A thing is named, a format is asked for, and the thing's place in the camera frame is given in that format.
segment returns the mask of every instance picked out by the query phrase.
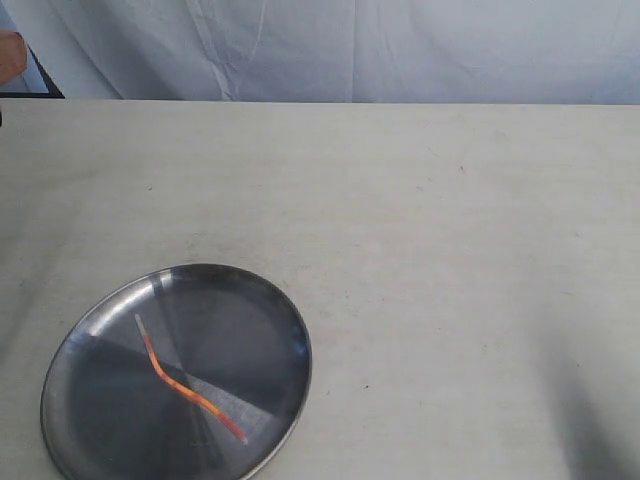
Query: dark object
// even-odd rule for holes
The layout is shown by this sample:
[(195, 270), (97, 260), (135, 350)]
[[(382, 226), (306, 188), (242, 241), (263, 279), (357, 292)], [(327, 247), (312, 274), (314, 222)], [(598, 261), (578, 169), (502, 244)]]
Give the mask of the dark object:
[[(135, 314), (166, 373), (247, 445), (154, 373)], [(42, 432), (73, 480), (245, 479), (284, 443), (310, 379), (306, 328), (278, 288), (233, 267), (179, 266), (122, 287), (73, 328), (45, 380)]]

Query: stainless steel plate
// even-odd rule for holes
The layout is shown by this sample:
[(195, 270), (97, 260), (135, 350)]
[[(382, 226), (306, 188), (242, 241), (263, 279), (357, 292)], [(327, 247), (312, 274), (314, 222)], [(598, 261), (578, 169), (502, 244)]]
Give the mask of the stainless steel plate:
[[(161, 369), (246, 444), (154, 370), (136, 314)], [(291, 432), (310, 379), (306, 328), (280, 290), (233, 267), (179, 266), (122, 287), (73, 328), (44, 383), (42, 432), (73, 480), (245, 479)]]

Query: table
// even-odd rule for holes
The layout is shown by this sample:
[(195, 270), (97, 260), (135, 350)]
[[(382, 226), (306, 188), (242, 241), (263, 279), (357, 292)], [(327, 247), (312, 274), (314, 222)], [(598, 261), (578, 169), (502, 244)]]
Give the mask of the table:
[(189, 262), (265, 276), (310, 331), (261, 480), (577, 478), (600, 428), (640, 453), (639, 108), (0, 108), (7, 478), (60, 478), (39, 396), (74, 323)]

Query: skin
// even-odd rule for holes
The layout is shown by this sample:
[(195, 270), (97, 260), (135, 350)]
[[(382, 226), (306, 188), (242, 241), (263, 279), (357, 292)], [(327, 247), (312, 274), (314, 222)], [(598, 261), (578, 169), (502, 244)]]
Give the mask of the skin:
[(27, 68), (27, 45), (19, 33), (0, 28), (0, 85)]

